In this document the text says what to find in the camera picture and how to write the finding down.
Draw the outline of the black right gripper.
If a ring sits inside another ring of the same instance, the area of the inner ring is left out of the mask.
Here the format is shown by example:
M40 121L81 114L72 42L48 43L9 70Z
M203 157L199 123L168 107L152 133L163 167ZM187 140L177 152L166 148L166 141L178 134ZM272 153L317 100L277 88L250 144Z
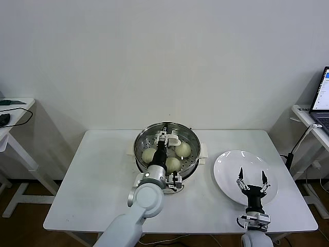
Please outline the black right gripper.
M265 197L266 190L270 186L264 170L262 170L262 187L248 186L244 182L243 167L240 168L236 183L242 193L247 197L247 209L263 209L261 199Z

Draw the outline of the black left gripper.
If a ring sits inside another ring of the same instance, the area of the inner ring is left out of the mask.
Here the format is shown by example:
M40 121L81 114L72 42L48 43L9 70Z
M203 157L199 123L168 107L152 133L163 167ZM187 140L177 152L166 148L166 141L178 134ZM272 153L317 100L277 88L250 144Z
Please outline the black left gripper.
M165 141L159 141L157 145L157 150L153 155L150 165L157 165L167 170L167 147L171 146L171 138L167 134L168 124L164 124L160 132L158 133L159 138L165 138Z

